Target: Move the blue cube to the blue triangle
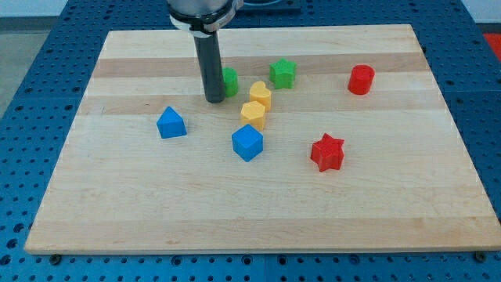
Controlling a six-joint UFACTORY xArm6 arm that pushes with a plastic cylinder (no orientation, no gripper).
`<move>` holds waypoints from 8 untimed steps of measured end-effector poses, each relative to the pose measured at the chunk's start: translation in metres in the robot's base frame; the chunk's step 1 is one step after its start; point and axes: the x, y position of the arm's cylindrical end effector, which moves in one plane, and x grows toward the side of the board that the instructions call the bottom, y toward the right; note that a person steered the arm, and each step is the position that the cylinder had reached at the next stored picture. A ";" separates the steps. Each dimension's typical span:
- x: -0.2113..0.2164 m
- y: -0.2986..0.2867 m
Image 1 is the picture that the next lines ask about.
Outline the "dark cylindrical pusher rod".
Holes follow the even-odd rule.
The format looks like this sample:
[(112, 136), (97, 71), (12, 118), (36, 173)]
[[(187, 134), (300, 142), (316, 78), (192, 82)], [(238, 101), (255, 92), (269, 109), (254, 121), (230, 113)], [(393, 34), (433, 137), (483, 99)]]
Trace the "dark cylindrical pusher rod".
[(215, 32), (204, 38), (195, 37), (194, 41), (205, 99), (209, 103), (220, 103), (225, 99), (225, 84), (218, 34)]

